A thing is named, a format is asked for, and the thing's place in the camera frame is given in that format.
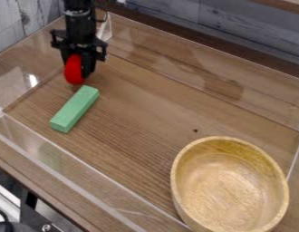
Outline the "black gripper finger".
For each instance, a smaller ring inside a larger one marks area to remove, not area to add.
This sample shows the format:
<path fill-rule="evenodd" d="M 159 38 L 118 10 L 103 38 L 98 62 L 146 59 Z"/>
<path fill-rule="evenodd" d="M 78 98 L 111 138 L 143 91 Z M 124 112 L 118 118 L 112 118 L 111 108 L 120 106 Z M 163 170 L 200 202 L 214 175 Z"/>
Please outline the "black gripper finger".
<path fill-rule="evenodd" d="M 60 50 L 60 54 L 62 54 L 63 62 L 67 63 L 68 60 L 70 60 L 70 57 L 72 56 L 72 49 L 70 49 L 70 48 L 63 48 L 63 49 Z"/>
<path fill-rule="evenodd" d="M 90 74 L 96 70 L 98 57 L 95 53 L 83 52 L 82 54 L 82 65 L 83 65 L 83 76 L 87 78 Z"/>

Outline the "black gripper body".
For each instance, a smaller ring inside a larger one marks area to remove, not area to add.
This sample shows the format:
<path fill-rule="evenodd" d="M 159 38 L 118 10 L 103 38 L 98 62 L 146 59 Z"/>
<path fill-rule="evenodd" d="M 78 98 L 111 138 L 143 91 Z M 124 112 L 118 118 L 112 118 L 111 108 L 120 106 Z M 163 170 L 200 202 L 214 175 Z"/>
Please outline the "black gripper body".
<path fill-rule="evenodd" d="M 53 29 L 51 31 L 51 45 L 59 50 L 63 48 L 72 49 L 72 54 L 83 54 L 83 52 L 95 53 L 98 60 L 104 62 L 108 55 L 108 43 L 98 38 L 96 33 L 96 28 L 94 28 L 91 31 L 68 31 Z"/>

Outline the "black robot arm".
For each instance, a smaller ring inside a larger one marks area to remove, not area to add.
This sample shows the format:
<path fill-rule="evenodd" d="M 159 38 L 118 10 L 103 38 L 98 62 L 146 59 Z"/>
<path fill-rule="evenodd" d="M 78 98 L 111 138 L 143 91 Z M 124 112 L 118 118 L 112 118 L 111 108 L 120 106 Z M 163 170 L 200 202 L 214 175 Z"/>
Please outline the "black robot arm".
<path fill-rule="evenodd" d="M 60 50 L 64 76 L 71 84 L 80 84 L 96 70 L 98 61 L 104 62 L 108 43 L 98 37 L 95 0 L 64 0 L 66 29 L 51 31 L 53 48 Z"/>

